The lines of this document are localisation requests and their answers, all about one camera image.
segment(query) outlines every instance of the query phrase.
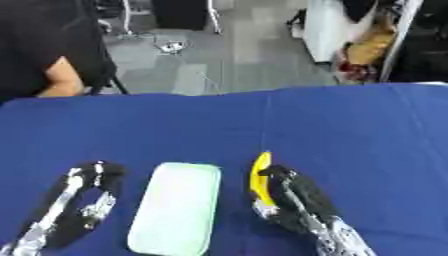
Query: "table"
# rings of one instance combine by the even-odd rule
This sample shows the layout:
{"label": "table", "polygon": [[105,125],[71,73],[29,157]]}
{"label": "table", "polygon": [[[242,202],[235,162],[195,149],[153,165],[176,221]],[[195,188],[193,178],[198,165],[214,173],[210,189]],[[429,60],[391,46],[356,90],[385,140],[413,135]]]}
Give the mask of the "table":
{"label": "table", "polygon": [[98,230],[49,255],[134,255],[126,236],[154,167],[211,163],[222,187],[209,255],[314,255],[254,215],[244,179],[263,150],[311,177],[378,255],[448,251],[448,88],[376,85],[225,96],[17,100],[0,108],[0,242],[79,162],[130,170]]}

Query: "black object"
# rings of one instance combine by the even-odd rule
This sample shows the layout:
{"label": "black object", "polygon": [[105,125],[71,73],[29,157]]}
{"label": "black object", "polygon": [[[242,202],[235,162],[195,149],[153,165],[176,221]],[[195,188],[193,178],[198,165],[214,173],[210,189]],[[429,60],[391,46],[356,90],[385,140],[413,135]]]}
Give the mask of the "black object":
{"label": "black object", "polygon": [[408,38],[392,70],[392,82],[448,82],[448,40]]}
{"label": "black object", "polygon": [[117,86],[129,94],[116,77],[117,66],[103,42],[95,2],[92,0],[27,0],[61,28],[66,54],[86,87],[97,95],[104,87]]}
{"label": "black object", "polygon": [[392,70],[393,82],[448,82],[448,2],[426,0]]}
{"label": "black object", "polygon": [[153,0],[159,28],[204,30],[207,25],[207,0]]}
{"label": "black object", "polygon": [[341,0],[347,16],[354,22],[360,22],[376,4],[376,0]]}
{"label": "black object", "polygon": [[295,23],[298,23],[300,25],[300,28],[305,28],[305,21],[306,21],[306,9],[300,9],[297,11],[296,15],[290,20],[286,22],[286,25],[288,27],[292,27]]}

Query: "light green tray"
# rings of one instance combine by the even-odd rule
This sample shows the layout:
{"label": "light green tray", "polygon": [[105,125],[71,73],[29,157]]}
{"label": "light green tray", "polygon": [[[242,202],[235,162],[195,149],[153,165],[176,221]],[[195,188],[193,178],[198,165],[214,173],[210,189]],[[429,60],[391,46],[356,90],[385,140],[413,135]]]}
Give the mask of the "light green tray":
{"label": "light green tray", "polygon": [[221,172],[213,165],[156,168],[128,235],[141,254],[200,256],[210,244]]}

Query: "floor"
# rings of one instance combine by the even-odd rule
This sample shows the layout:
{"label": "floor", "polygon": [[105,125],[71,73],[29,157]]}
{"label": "floor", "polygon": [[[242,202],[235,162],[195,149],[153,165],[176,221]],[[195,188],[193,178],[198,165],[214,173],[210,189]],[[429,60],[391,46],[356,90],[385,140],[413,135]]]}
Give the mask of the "floor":
{"label": "floor", "polygon": [[[153,30],[150,16],[134,19],[140,38],[108,38],[119,77],[132,93],[206,95],[269,90],[290,86],[333,85],[325,67],[312,63],[303,42],[293,39],[285,21],[306,0],[236,0],[220,11],[223,35]],[[178,56],[154,47],[183,41]]]}

